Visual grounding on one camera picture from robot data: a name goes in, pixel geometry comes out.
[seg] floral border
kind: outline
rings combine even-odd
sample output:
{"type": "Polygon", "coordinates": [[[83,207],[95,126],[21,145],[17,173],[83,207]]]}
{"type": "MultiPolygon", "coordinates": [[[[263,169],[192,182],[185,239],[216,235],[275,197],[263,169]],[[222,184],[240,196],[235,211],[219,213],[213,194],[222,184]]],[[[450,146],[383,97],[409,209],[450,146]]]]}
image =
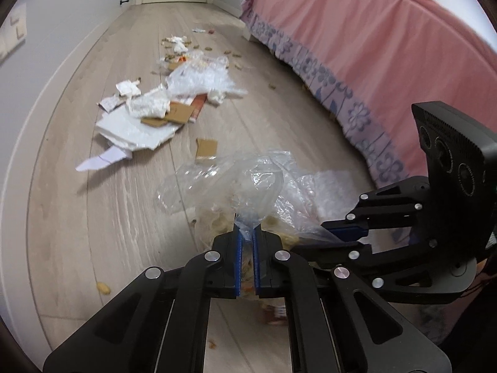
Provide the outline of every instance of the floral border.
{"type": "Polygon", "coordinates": [[[315,98],[336,115],[345,137],[366,159],[375,184],[384,187],[407,178],[408,172],[396,153],[392,139],[374,119],[367,105],[309,49],[255,13],[250,8],[252,1],[243,0],[242,6],[246,10],[242,21],[277,58],[292,66],[315,98]]]}

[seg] wooden floor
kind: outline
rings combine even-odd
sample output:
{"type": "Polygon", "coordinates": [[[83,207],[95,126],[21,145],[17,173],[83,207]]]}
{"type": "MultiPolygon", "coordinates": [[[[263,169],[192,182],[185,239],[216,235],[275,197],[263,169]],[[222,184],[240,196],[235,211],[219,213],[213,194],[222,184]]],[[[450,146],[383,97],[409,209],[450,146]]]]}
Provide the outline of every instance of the wooden floor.
{"type": "MultiPolygon", "coordinates": [[[[347,170],[355,189],[372,188],[366,167],[329,113],[306,91],[290,68],[261,44],[242,38],[238,19],[206,4],[164,3],[131,7],[83,60],[67,86],[41,146],[28,214],[28,260],[33,293],[45,333],[56,347],[93,316],[143,269],[178,268],[196,254],[188,216],[167,216],[155,191],[180,165],[191,162],[195,139],[219,141],[218,154],[240,150],[290,150],[309,170],[347,170]],[[215,29],[195,34],[193,28],[215,29]],[[206,105],[155,151],[90,173],[75,166],[102,153],[107,144],[94,132],[101,110],[95,104],[116,92],[115,84],[141,77],[142,91],[156,87],[152,71],[164,56],[162,38],[187,35],[213,55],[240,52],[240,71],[230,74],[248,95],[215,108],[206,105]],[[276,86],[275,90],[268,84],[276,86]],[[100,295],[96,282],[112,293],[100,295]]],[[[290,372],[285,327],[257,321],[259,306],[243,300],[213,302],[206,372],[290,372]]]]}

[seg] white baseboard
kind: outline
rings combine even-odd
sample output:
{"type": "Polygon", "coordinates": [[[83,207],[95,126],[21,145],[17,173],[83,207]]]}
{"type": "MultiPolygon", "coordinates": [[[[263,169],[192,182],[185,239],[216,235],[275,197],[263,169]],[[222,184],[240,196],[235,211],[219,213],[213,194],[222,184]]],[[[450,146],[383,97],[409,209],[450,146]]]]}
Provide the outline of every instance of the white baseboard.
{"type": "Polygon", "coordinates": [[[231,15],[234,15],[237,18],[242,16],[242,10],[240,10],[239,8],[232,7],[231,5],[226,4],[223,1],[212,0],[212,4],[218,6],[222,10],[225,10],[226,12],[230,13],[231,15]]]}
{"type": "Polygon", "coordinates": [[[27,260],[26,219],[33,171],[45,130],[64,89],[89,50],[129,6],[118,8],[96,26],[45,85],[19,133],[0,196],[0,303],[8,313],[2,318],[39,369],[51,349],[36,311],[27,260]]]}

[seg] bed leg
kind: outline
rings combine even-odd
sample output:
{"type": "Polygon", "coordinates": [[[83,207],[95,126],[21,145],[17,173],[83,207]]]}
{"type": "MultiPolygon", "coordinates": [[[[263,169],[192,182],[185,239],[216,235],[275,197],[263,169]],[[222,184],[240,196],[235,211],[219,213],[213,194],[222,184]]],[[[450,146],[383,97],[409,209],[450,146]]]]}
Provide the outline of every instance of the bed leg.
{"type": "Polygon", "coordinates": [[[244,28],[243,36],[249,42],[259,42],[257,40],[257,38],[250,33],[250,30],[248,29],[248,27],[246,25],[245,25],[245,28],[244,28]]]}

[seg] bed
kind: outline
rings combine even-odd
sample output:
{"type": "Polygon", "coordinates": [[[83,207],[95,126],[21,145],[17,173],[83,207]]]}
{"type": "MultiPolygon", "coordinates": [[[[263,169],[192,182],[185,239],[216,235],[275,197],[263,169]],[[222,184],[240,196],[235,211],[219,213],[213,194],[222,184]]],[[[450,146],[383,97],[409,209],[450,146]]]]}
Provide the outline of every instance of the bed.
{"type": "Polygon", "coordinates": [[[497,54],[434,0],[243,0],[250,33],[292,66],[378,187],[426,175],[411,114],[441,100],[497,131],[497,54]]]}

